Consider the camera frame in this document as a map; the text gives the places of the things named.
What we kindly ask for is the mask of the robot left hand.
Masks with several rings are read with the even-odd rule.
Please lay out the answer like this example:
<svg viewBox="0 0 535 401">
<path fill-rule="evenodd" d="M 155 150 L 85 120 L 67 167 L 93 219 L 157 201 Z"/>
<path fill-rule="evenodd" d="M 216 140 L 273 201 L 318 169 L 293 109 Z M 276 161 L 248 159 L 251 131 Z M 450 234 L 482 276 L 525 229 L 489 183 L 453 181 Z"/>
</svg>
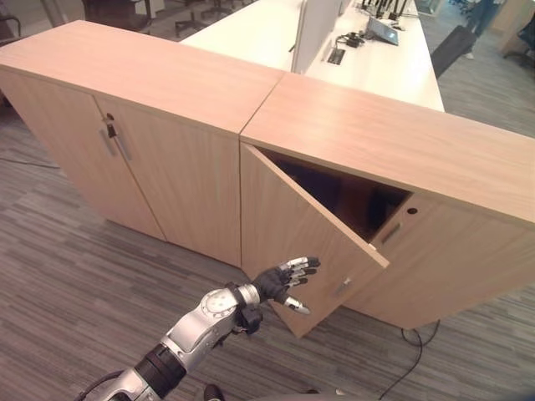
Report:
<svg viewBox="0 0 535 401">
<path fill-rule="evenodd" d="M 252 284 L 257 289 L 260 302 L 273 300 L 296 313 L 309 315 L 309 308 L 288 291 L 307 284 L 309 277 L 316 274 L 320 266 L 321 262 L 316 256 L 297 257 L 260 273 Z"/>
</svg>

